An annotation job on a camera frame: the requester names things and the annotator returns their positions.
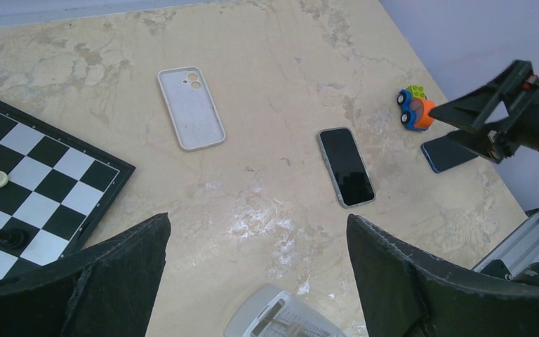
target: black pawn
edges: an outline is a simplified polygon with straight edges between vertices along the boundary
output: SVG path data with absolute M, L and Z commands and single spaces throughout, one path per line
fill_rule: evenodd
M 25 246 L 27 234 L 18 228 L 0 230 L 0 246 L 3 248 L 17 249 Z

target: chessboard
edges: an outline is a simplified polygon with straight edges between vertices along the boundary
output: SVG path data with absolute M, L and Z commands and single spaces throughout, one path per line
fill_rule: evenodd
M 65 132 L 0 101 L 0 280 L 81 249 L 135 170 Z

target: table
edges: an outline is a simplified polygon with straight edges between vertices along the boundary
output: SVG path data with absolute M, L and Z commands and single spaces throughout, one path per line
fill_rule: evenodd
M 202 69 L 227 139 L 179 149 L 157 72 Z M 0 99 L 137 166 L 88 245 L 168 212 L 148 336 L 220 336 L 271 282 L 340 326 L 366 327 L 346 217 L 472 267 L 524 212 L 491 164 L 435 175 L 395 95 L 446 101 L 377 0 L 229 1 L 0 29 Z M 353 130 L 376 200 L 338 204 L 316 134 Z

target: black smartphone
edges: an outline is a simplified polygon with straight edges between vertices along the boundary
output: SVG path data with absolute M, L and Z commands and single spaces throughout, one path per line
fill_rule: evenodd
M 431 169 L 435 173 L 441 173 L 478 157 L 478 155 L 459 146 L 447 136 L 429 140 L 422 144 L 420 149 L 425 154 Z
M 342 207 L 373 201 L 375 191 L 350 129 L 322 130 L 317 138 Z

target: white phone case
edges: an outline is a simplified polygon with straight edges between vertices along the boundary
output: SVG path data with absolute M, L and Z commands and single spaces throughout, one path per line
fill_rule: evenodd
M 197 67 L 162 70 L 158 82 L 179 146 L 195 151 L 218 145 L 226 133 L 204 75 Z

